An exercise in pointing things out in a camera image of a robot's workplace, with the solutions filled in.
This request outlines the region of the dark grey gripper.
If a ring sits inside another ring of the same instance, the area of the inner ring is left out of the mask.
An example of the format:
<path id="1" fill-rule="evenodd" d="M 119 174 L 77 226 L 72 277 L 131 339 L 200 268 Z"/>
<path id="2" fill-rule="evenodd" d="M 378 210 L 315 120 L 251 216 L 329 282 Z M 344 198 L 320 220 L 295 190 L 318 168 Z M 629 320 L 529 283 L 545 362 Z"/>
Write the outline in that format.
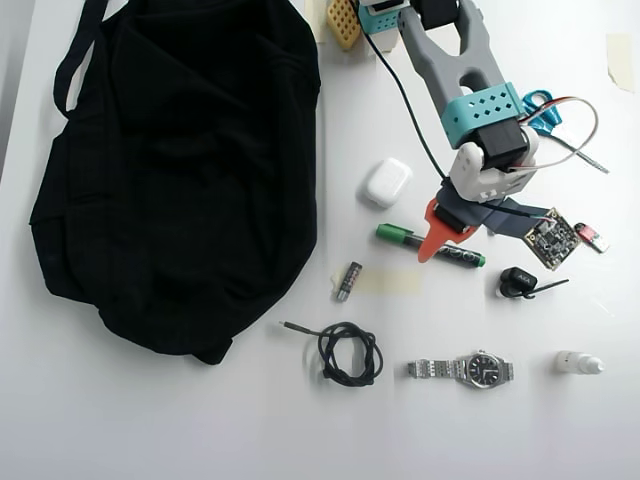
<path id="1" fill-rule="evenodd" d="M 427 262 L 447 241 L 464 241 L 471 227 L 484 225 L 498 235 L 525 235 L 543 216 L 543 208 L 522 205 L 511 198 L 470 202 L 451 185 L 445 185 L 427 205 L 425 220 L 429 230 L 419 247 L 418 261 Z"/>

